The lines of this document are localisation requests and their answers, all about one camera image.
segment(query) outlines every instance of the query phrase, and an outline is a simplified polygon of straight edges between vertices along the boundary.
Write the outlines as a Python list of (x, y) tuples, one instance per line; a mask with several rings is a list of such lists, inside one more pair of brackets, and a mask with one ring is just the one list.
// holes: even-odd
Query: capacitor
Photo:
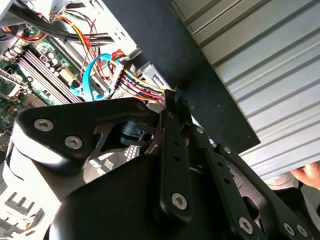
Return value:
[(14, 57), (18, 56), (18, 53), (15, 52), (14, 50), (10, 50), (9, 53)]
[(51, 60), (51, 62), (52, 62), (52, 65), (55, 66), (55, 65), (58, 64), (59, 61), (58, 61), (58, 59), (53, 58), (53, 59)]
[(18, 54), (21, 54), (21, 53), (22, 53), (22, 50), (21, 50), (19, 47), (17, 47), (17, 46), (15, 46), (15, 47), (13, 48), (13, 50), (14, 50), (16, 53), (18, 53)]
[(53, 58), (55, 57), (55, 55), (54, 55), (53, 52), (49, 52), (49, 53), (48, 53), (48, 57), (49, 57), (50, 59), (53, 59)]

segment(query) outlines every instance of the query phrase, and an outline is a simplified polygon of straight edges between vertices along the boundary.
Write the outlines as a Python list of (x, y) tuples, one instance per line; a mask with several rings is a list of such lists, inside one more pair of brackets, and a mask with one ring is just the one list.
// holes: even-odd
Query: human hand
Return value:
[(305, 185), (320, 190), (320, 161), (292, 170), (291, 173)]

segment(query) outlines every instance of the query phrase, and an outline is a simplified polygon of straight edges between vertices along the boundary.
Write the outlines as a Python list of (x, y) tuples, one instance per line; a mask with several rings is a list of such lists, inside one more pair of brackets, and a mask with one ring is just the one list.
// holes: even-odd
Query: silver metal panel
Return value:
[(261, 141), (240, 154), (252, 169), (267, 179), (320, 160), (320, 1), (175, 0), (175, 9)]

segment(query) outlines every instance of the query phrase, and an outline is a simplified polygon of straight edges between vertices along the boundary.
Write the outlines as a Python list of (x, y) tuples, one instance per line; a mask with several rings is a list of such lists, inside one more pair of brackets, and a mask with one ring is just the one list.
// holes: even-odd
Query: memory slot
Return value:
[(30, 74), (34, 80), (38, 81), (44, 88), (52, 94), (56, 99), (58, 99), (62, 104), (69, 104), (70, 101), (63, 96), (59, 91), (57, 91), (46, 79), (44, 79), (26, 60), (20, 58), (18, 61), (20, 68), (24, 69)]
[(38, 59), (30, 50), (27, 50), (23, 56), (41, 75), (43, 75), (57, 90), (59, 90), (71, 103), (82, 103), (82, 101), (74, 96), (69, 89), (59, 78)]

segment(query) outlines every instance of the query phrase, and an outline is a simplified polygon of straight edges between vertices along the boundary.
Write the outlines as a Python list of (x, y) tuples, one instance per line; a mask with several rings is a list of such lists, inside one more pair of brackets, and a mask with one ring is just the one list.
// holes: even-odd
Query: black side panel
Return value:
[(181, 83), (191, 112), (215, 142), (238, 153), (259, 140), (166, 0), (102, 0), (143, 55), (174, 87)]

